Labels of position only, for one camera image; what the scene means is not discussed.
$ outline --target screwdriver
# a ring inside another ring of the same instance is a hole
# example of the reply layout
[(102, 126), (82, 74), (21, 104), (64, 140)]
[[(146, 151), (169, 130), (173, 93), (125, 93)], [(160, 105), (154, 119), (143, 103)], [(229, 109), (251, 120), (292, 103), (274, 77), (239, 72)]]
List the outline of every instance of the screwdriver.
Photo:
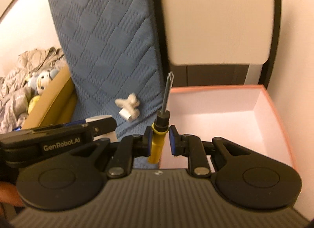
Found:
[(167, 103), (169, 99), (170, 90), (173, 83), (173, 73), (169, 72), (167, 76), (166, 88), (164, 90), (164, 98), (162, 101), (161, 109), (157, 111), (157, 117), (152, 125), (153, 140), (150, 157), (148, 162), (157, 164), (159, 162), (162, 148), (164, 147), (164, 138), (169, 131), (169, 118), (170, 112), (167, 110)]

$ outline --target yellow screwdriver handle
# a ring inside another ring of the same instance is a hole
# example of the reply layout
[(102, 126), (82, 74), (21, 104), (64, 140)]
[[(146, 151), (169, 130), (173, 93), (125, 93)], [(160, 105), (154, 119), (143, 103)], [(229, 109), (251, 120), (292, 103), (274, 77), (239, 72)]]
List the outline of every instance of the yellow screwdriver handle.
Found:
[(164, 138), (169, 131), (169, 128), (164, 132), (156, 131), (154, 127), (154, 123), (152, 125), (153, 129), (153, 140), (152, 140), (152, 148), (150, 151), (150, 157), (148, 157), (148, 162), (150, 164), (157, 164), (159, 162), (162, 149), (164, 147)]

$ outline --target yellow plush toy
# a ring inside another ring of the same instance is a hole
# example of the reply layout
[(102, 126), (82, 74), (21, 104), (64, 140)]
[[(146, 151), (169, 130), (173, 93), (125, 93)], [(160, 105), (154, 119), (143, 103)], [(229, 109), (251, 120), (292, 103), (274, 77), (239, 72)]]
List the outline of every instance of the yellow plush toy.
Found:
[(35, 106), (35, 104), (37, 103), (37, 101), (39, 100), (40, 98), (40, 95), (37, 95), (35, 97), (33, 97), (30, 102), (29, 102), (29, 105), (28, 105), (28, 114), (30, 114)]

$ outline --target plush penguin toy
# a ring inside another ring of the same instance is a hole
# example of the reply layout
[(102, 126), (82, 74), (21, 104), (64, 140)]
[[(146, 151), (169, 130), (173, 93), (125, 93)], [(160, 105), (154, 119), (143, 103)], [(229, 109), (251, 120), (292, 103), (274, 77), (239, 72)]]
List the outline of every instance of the plush penguin toy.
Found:
[(35, 91), (35, 95), (42, 95), (48, 84), (58, 73), (58, 69), (44, 70), (38, 76), (33, 75), (28, 81), (28, 86)]

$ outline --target screwdriver shaft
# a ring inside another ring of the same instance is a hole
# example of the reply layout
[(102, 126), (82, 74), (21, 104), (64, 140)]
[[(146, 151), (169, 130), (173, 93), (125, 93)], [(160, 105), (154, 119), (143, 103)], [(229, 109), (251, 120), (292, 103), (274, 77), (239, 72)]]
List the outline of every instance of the screwdriver shaft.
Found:
[(164, 99), (162, 100), (161, 113), (165, 114), (167, 110), (167, 103), (169, 99), (170, 90), (173, 83), (173, 73), (169, 72), (167, 76), (166, 88), (164, 89)]

